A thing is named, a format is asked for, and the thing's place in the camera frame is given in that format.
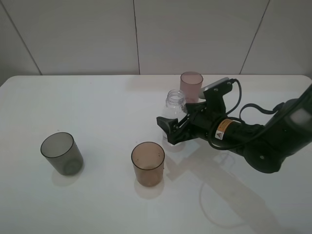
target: bottle neck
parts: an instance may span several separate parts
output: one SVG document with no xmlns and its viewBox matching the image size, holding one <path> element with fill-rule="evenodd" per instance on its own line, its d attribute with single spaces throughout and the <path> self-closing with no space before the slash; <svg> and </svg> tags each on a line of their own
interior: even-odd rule
<svg viewBox="0 0 312 234">
<path fill-rule="evenodd" d="M 185 95 L 181 90 L 171 90 L 166 99 L 166 105 L 181 106 L 185 104 Z"/>
</svg>

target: translucent cup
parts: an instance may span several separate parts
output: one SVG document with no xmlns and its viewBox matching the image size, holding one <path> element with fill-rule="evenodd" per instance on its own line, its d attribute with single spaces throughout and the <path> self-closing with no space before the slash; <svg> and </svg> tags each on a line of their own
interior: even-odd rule
<svg viewBox="0 0 312 234">
<path fill-rule="evenodd" d="M 40 151 L 61 175 L 74 175 L 83 166 L 81 153 L 69 133 L 55 133 L 49 136 L 42 143 Z"/>
<path fill-rule="evenodd" d="M 203 80 L 203 76 L 197 72 L 185 72 L 181 75 L 180 90 L 184 92 L 187 103 L 198 102 Z"/>
<path fill-rule="evenodd" d="M 154 142 L 143 142 L 137 145 L 131 160 L 136 173 L 136 179 L 145 187 L 160 183 L 164 171 L 165 152 Z"/>
</svg>

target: clear plastic bottle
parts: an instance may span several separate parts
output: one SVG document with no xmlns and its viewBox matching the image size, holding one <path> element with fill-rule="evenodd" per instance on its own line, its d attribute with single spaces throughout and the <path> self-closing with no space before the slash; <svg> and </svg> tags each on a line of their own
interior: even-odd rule
<svg viewBox="0 0 312 234">
<path fill-rule="evenodd" d="M 162 116 L 165 118 L 177 118 L 181 121 L 186 113 L 184 112 L 186 100 L 185 95 L 181 90 L 171 90 L 166 98 L 166 105 L 163 109 Z M 167 141 L 167 135 L 163 132 L 163 139 Z"/>
</svg>

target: white table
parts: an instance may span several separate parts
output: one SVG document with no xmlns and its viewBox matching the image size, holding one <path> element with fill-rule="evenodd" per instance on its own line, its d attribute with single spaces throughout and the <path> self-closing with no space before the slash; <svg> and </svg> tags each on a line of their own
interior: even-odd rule
<svg viewBox="0 0 312 234">
<path fill-rule="evenodd" d="M 206 75 L 203 85 L 229 75 Z M 305 76 L 229 76 L 242 105 L 272 109 L 299 97 Z M 196 139 L 164 146 L 164 180 L 138 184 L 131 151 L 161 145 L 156 125 L 179 76 L 25 76 L 0 87 L 1 234 L 305 234 L 312 229 L 312 147 L 275 174 Z M 225 98 L 232 108 L 238 89 Z M 271 116 L 249 108 L 249 123 Z M 69 132 L 84 157 L 81 173 L 59 175 L 41 143 Z"/>
</svg>

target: cup rim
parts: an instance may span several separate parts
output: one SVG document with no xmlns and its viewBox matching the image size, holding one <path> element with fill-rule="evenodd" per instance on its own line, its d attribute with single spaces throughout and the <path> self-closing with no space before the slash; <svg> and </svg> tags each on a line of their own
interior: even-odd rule
<svg viewBox="0 0 312 234">
<path fill-rule="evenodd" d="M 181 76 L 180 76 L 180 80 L 181 80 L 183 83 L 186 83 L 186 84 L 188 84 L 188 85 L 198 85 L 198 84 L 200 84 L 200 83 L 202 83 L 202 82 L 204 81 L 204 77 L 202 76 L 202 74 L 200 74 L 200 73 L 198 73 L 198 72 L 193 72 L 193 73 L 196 73 L 196 75 L 200 75 L 201 81 L 200 81 L 199 83 L 196 83 L 196 84 L 187 83 L 187 82 L 185 82 L 185 81 L 182 79 L 182 76 L 183 76 L 185 73 L 188 73 L 188 72 L 183 72 L 183 73 L 181 74 Z"/>
<path fill-rule="evenodd" d="M 151 168 L 151 169 L 143 169 L 143 168 L 138 167 L 138 166 L 135 164 L 135 162 L 133 162 L 133 152 L 134 152 L 134 150 L 135 150 L 139 145 L 144 144 L 144 143 L 153 143 L 153 144 L 155 144 L 155 145 L 158 145 L 158 146 L 161 148 L 162 152 L 164 153 L 164 158 L 163 158 L 163 160 L 161 161 L 161 163 L 160 163 L 158 166 L 156 166 L 156 167 L 154 167 L 154 168 Z M 159 144 L 157 144 L 157 143 L 155 143 L 155 142 L 152 142 L 152 141 L 145 141 L 145 142 L 140 143 L 139 145 L 137 145 L 137 146 L 132 150 L 132 152 L 131 152 L 131 161 L 132 161 L 132 164 L 135 165 L 135 167 L 139 168 L 140 170 L 151 171 L 151 170 L 155 170 L 156 168 L 160 167 L 160 166 L 162 165 L 162 163 L 165 161 L 165 156 L 166 156 L 165 151 L 164 151 L 164 149 L 163 149 Z"/>
<path fill-rule="evenodd" d="M 43 152 L 42 152 L 42 146 L 43 146 L 43 144 L 45 143 L 45 141 L 46 141 L 48 138 L 50 138 L 51 136 L 53 136 L 53 135 L 55 135 L 55 134 L 60 134 L 60 133 L 65 133 L 65 134 L 70 135 L 70 137 L 71 137 L 72 140 L 73 140 L 73 141 L 72 141 L 72 145 L 69 147 L 69 149 L 68 149 L 65 153 L 63 153 L 63 154 L 61 154 L 61 155 L 59 155 L 59 156 L 56 156 L 56 157 L 48 157 L 48 156 L 44 155 Z M 66 132 L 54 133 L 54 134 L 48 136 L 48 137 L 43 141 L 43 143 L 41 144 L 41 147 L 40 147 L 40 152 L 41 152 L 41 154 L 42 154 L 44 157 L 46 157 L 46 158 L 57 158 L 57 157 L 61 157 L 61 156 L 65 155 L 65 154 L 67 154 L 67 153 L 71 150 L 71 148 L 73 147 L 73 145 L 74 145 L 74 138 L 73 138 L 73 136 L 72 136 L 70 133 L 66 133 Z"/>
</svg>

